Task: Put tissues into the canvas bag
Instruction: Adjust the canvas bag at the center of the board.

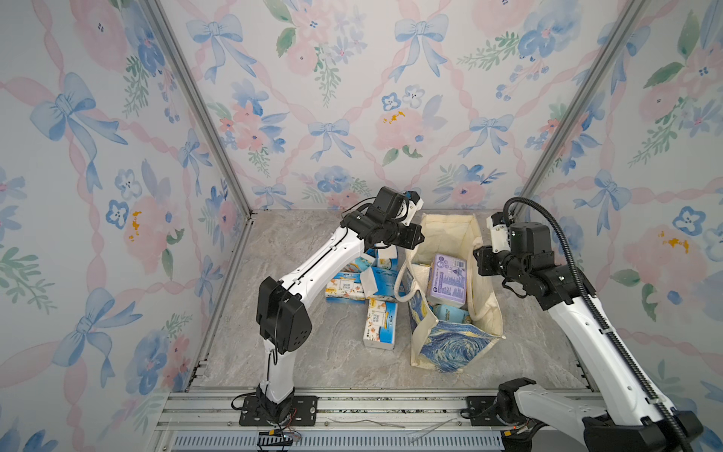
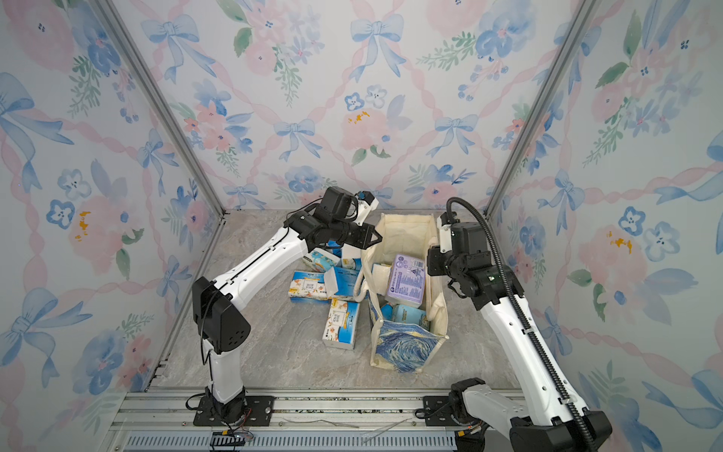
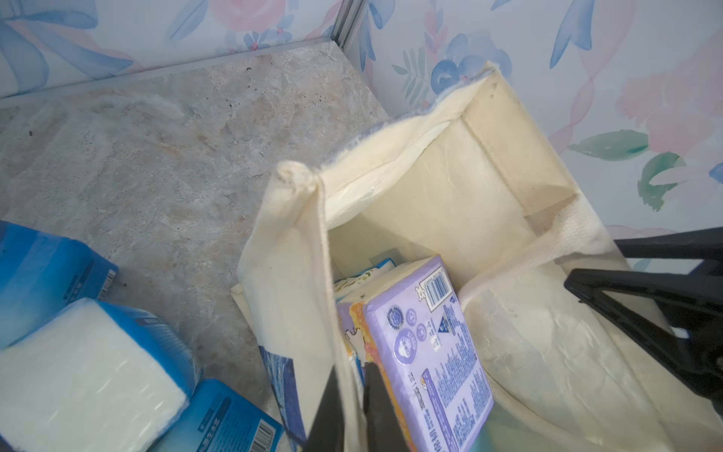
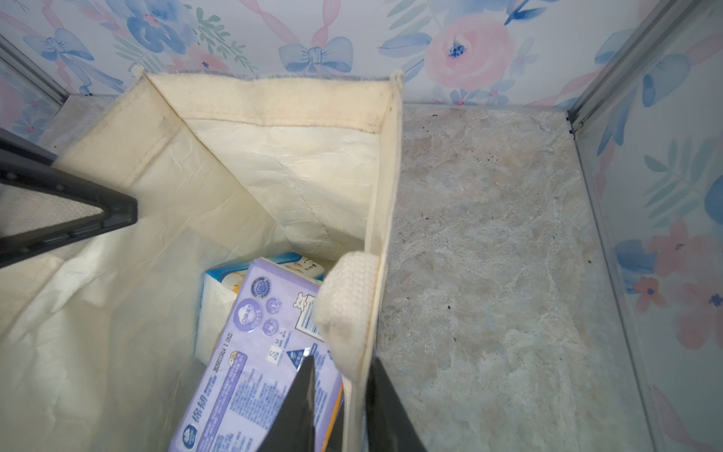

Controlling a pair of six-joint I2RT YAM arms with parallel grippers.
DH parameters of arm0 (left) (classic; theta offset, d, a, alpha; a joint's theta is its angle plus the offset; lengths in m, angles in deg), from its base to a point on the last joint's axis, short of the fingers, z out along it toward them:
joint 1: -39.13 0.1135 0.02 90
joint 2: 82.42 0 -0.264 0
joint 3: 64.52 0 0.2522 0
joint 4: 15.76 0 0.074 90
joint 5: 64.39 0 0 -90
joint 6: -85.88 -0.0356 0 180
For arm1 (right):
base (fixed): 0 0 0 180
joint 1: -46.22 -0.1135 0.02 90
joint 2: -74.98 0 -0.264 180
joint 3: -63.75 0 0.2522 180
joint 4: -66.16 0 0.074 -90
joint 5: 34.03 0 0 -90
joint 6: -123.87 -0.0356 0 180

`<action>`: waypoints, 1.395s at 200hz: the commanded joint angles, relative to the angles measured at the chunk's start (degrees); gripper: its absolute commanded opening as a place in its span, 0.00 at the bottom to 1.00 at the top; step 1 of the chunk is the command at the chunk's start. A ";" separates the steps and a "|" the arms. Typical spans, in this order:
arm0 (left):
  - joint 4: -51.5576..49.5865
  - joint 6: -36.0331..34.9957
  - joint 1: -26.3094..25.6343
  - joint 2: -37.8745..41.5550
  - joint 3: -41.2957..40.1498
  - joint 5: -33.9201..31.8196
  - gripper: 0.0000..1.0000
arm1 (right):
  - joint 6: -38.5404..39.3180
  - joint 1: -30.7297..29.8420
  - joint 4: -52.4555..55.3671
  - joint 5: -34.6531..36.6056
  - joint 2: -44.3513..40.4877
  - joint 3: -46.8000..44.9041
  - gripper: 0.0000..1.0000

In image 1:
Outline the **purple tissue pack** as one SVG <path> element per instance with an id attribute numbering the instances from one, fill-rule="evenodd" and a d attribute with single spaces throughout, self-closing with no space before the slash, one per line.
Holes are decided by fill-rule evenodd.
<path id="1" fill-rule="evenodd" d="M 431 305 L 458 308 L 467 300 L 467 262 L 461 258 L 437 253 L 430 266 L 427 301 Z"/>

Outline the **light blue tissue pack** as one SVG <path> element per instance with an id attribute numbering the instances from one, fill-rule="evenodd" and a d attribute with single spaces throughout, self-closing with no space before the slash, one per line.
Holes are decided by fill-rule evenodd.
<path id="1" fill-rule="evenodd" d="M 472 323 L 472 318 L 470 317 L 469 312 L 458 307 L 440 304 L 433 308 L 433 313 L 440 321 L 459 324 Z"/>

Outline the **cream canvas tote bag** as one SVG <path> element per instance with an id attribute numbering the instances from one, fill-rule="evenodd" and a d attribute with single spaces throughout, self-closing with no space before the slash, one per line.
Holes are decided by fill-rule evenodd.
<path id="1" fill-rule="evenodd" d="M 504 338 L 493 284 L 474 259 L 485 241 L 470 215 L 425 214 L 421 232 L 424 241 L 406 250 L 395 281 L 395 297 L 410 312 L 410 363 L 461 372 Z"/>

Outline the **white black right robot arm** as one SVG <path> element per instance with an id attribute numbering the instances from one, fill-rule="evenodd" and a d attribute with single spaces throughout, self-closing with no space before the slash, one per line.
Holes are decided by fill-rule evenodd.
<path id="1" fill-rule="evenodd" d="M 474 250 L 481 276 L 500 276 L 534 298 L 572 343 L 601 402 L 557 395 L 528 378 L 500 385 L 496 417 L 512 426 L 535 421 L 589 451 L 689 451 L 702 436 L 698 416 L 675 404 L 650 380 L 617 331 L 587 277 L 574 262 L 555 261 L 549 228 L 488 218 L 491 244 Z"/>

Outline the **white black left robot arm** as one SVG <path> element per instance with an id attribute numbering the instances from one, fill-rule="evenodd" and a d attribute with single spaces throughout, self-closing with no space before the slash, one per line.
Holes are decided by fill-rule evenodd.
<path id="1" fill-rule="evenodd" d="M 331 278 L 369 250 L 412 250 L 424 241 L 422 226 L 412 220 L 424 205 L 415 191 L 381 188 L 369 205 L 350 210 L 331 238 L 304 263 L 259 286 L 256 322 L 264 339 L 263 378 L 256 395 L 267 410 L 288 408 L 293 400 L 295 353 L 310 337 L 309 310 Z"/>

